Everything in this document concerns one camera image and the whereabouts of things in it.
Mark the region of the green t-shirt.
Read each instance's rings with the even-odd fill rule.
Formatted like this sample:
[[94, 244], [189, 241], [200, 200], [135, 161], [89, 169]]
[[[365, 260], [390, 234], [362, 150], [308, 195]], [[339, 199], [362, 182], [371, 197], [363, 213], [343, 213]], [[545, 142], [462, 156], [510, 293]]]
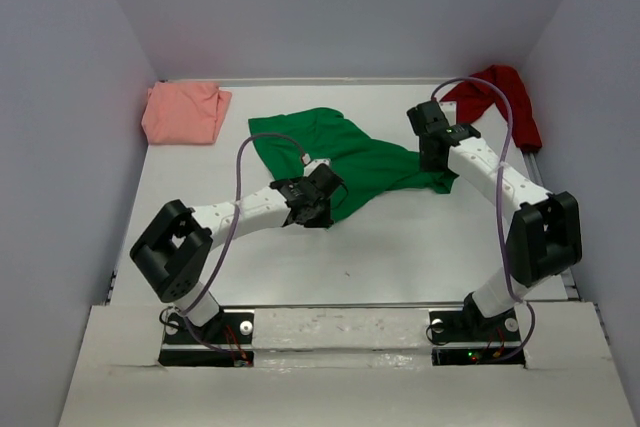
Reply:
[[278, 133], [286, 136], [260, 138], [255, 150], [275, 180], [303, 174], [300, 152], [314, 160], [328, 159], [347, 190], [332, 198], [331, 217], [340, 222], [375, 197], [404, 189], [451, 192], [456, 175], [443, 170], [424, 172], [417, 152], [370, 137], [355, 123], [331, 108], [314, 108], [292, 114], [248, 120], [252, 135]]

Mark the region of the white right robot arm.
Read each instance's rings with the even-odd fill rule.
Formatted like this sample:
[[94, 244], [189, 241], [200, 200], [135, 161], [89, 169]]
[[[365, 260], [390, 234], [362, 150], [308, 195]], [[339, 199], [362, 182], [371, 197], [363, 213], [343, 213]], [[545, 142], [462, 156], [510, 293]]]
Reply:
[[420, 103], [407, 116], [418, 138], [421, 169], [457, 175], [496, 209], [503, 265], [443, 323], [444, 331], [482, 339], [533, 288], [581, 260], [578, 202], [568, 192], [554, 194], [530, 181], [473, 126], [449, 123], [438, 102]]

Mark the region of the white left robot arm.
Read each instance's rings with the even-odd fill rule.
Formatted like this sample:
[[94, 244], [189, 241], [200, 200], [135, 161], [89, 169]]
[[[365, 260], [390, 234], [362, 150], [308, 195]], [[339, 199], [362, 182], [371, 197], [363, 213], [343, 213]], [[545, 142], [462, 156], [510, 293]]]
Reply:
[[236, 199], [188, 207], [176, 199], [162, 206], [134, 242], [129, 256], [161, 303], [182, 318], [195, 342], [212, 350], [225, 312], [210, 292], [235, 239], [272, 228], [308, 229], [334, 224], [332, 197], [345, 181], [324, 161], [299, 177], [275, 180]]

